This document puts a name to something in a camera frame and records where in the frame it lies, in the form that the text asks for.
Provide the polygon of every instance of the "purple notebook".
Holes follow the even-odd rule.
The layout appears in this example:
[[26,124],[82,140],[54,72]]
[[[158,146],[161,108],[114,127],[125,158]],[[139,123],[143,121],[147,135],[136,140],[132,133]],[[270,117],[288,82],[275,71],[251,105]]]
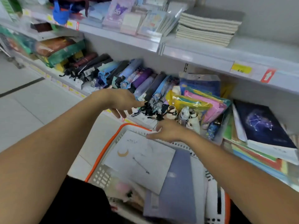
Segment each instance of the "purple notebook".
[[190,153],[176,150],[160,195],[147,190],[144,216],[196,223]]

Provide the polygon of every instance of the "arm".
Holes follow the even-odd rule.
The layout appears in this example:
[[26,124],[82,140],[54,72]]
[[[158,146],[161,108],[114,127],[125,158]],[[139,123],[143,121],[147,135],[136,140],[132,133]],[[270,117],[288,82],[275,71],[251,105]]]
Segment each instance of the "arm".
[[298,223],[298,192],[174,120],[161,121],[160,129],[147,138],[186,143],[252,223]]
[[94,92],[0,153],[0,222],[39,223],[99,114],[126,117],[123,110],[143,105],[128,90]]

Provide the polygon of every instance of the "hand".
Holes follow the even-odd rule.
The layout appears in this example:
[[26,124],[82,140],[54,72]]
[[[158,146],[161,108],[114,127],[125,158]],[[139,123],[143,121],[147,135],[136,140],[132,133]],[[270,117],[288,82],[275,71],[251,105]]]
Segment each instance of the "hand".
[[124,110],[127,110],[129,115],[132,114],[132,108],[144,106],[143,101],[137,101],[135,96],[125,89],[104,89],[107,93],[108,108],[117,117],[126,118]]
[[158,133],[147,134],[147,139],[161,139],[165,142],[183,142],[185,135],[190,131],[172,119],[160,121],[156,127],[156,131],[159,130],[161,131]]

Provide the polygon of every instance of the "gold crescent moon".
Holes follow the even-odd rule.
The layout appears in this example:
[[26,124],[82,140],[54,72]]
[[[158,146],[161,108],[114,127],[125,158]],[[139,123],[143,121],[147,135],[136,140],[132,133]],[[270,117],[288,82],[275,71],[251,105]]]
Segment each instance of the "gold crescent moon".
[[125,153],[119,153],[119,151],[117,151],[117,154],[119,157],[125,157],[129,154],[129,150],[127,149],[127,151]]

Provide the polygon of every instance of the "red arrow label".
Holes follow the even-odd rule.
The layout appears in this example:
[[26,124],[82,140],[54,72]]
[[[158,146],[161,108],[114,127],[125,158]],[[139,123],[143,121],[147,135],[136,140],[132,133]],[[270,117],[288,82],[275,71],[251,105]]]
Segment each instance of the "red arrow label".
[[276,69],[268,69],[264,74],[263,78],[261,79],[261,82],[269,83],[275,72]]

